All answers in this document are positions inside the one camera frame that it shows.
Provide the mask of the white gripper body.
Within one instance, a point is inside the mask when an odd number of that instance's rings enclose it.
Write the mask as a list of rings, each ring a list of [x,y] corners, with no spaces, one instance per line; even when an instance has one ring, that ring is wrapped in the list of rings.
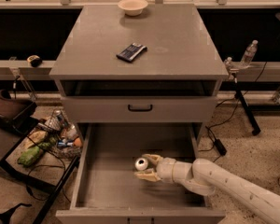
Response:
[[[162,158],[157,166],[156,171],[159,179],[164,183],[173,183],[173,171],[176,160],[172,158]]]

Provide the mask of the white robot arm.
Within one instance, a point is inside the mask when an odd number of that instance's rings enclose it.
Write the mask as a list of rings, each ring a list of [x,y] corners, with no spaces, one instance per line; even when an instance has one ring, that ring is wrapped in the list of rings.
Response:
[[[178,184],[185,189],[210,196],[219,188],[243,204],[268,224],[280,224],[280,196],[219,167],[212,161],[193,163],[143,154],[134,163],[139,179]]]

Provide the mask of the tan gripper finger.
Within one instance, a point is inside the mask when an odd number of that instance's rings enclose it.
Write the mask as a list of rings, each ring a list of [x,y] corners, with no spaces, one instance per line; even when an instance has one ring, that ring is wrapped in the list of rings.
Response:
[[[137,171],[134,173],[134,175],[139,179],[150,182],[158,182],[161,180],[158,174],[152,168],[146,169],[144,171]]]
[[[158,163],[163,160],[163,157],[157,154],[143,154],[142,157],[147,159],[148,162],[154,166],[157,166]]]

